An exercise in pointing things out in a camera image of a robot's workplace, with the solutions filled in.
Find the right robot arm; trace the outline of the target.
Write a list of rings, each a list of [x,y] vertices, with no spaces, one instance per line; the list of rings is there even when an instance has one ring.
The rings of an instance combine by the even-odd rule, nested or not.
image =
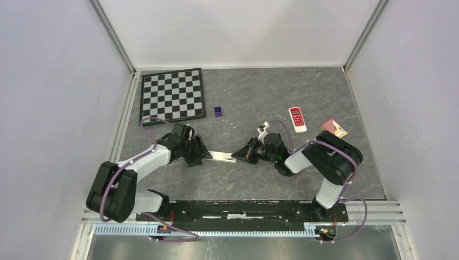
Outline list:
[[[312,207],[313,215],[319,221],[326,221],[334,215],[334,207],[345,185],[364,160],[359,149],[328,131],[322,131],[293,153],[288,152],[280,134],[268,133],[263,138],[251,138],[231,157],[254,165],[260,160],[271,162],[281,175],[287,177],[311,166],[316,168],[324,177]]]

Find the long white remote control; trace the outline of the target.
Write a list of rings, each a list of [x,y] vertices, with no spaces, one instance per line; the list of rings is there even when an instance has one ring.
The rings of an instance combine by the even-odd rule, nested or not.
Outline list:
[[[233,163],[235,164],[237,160],[231,156],[231,153],[216,152],[210,151],[212,161],[224,162],[224,163]]]

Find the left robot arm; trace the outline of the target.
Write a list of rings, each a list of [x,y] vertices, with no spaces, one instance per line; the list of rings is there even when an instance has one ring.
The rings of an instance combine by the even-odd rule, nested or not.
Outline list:
[[[175,123],[170,133],[142,153],[121,162],[103,162],[87,196],[87,209],[97,212],[103,222],[122,223],[132,213],[144,212],[156,220],[165,220],[170,214],[170,206],[164,202],[168,196],[152,190],[140,192],[137,185],[147,175],[180,158],[188,166],[198,166],[212,155],[192,127]]]

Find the red white remote control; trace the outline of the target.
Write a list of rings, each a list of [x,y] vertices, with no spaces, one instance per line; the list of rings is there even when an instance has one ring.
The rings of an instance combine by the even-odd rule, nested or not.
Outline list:
[[[296,133],[305,133],[307,127],[301,109],[299,107],[291,107],[288,109],[294,131]]]

